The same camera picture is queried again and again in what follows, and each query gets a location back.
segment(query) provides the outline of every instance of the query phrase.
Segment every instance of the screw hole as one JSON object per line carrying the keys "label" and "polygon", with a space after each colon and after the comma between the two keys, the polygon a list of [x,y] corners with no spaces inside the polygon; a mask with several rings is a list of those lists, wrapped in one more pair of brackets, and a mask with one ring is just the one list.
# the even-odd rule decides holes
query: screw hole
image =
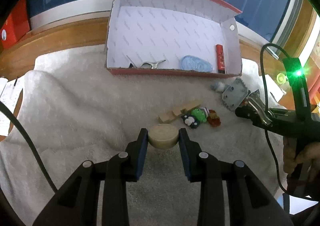
{"label": "screw hole", "polygon": [[7,39],[7,32],[4,29],[2,30],[1,38],[3,41],[5,41]]}

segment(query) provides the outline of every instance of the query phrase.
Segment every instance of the white paper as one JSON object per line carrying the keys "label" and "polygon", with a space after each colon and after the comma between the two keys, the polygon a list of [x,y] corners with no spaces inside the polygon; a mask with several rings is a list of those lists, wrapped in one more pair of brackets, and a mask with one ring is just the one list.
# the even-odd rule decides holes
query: white paper
{"label": "white paper", "polygon": [[222,23],[238,13],[211,0],[121,0],[121,6],[168,9]]}
{"label": "white paper", "polygon": [[197,56],[217,73],[216,44],[225,45],[219,23],[191,14],[148,7],[121,7],[116,29],[108,39],[108,67],[127,68],[156,62],[159,69],[180,69],[179,60]]}
{"label": "white paper", "polygon": [[8,79],[6,78],[0,78],[0,96],[4,90],[5,85],[7,84]]}
{"label": "white paper", "polygon": [[[12,113],[17,105],[20,92],[23,88],[23,82],[24,76],[17,80],[15,86],[15,80],[7,82],[0,96],[0,101],[6,105]],[[7,136],[9,133],[9,126],[10,120],[4,114],[0,113],[0,135]]]}

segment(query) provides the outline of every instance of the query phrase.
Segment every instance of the red cylinder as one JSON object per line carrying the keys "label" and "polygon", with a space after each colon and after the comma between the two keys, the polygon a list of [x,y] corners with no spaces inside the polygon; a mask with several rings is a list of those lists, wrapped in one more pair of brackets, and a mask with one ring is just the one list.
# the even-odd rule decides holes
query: red cylinder
{"label": "red cylinder", "polygon": [[218,73],[224,74],[225,68],[224,68],[223,46],[221,44],[217,44],[216,51],[217,51]]}

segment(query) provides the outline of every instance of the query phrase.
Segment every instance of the green toy figure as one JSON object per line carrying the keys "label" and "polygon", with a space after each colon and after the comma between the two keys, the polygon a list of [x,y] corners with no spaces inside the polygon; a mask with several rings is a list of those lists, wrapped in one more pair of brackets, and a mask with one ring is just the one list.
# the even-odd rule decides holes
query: green toy figure
{"label": "green toy figure", "polygon": [[200,122],[206,122],[209,116],[208,108],[195,108],[191,111],[191,115],[194,116]]}

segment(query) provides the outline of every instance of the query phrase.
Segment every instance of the wooden block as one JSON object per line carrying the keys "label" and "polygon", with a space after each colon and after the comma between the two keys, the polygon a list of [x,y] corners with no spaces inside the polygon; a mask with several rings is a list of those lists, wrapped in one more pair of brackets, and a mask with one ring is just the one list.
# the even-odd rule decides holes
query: wooden block
{"label": "wooden block", "polygon": [[198,108],[201,105],[201,101],[192,100],[183,103],[172,109],[172,111],[164,112],[159,114],[160,123],[170,123],[180,117],[182,114],[187,113],[194,108]]}
{"label": "wooden block", "polygon": [[176,117],[173,115],[171,111],[160,113],[159,114],[159,120],[160,123],[170,123],[174,121]]}
{"label": "wooden block", "polygon": [[180,106],[180,107],[178,107],[178,108],[174,108],[174,109],[172,110],[172,114],[173,114],[175,117],[180,116],[180,115],[182,115],[182,110],[183,110],[182,106]]}
{"label": "wooden block", "polygon": [[199,100],[193,100],[193,101],[186,102],[183,105],[182,112],[187,113],[187,112],[193,110],[194,108],[199,108],[200,105],[201,105],[201,101],[199,101]]}

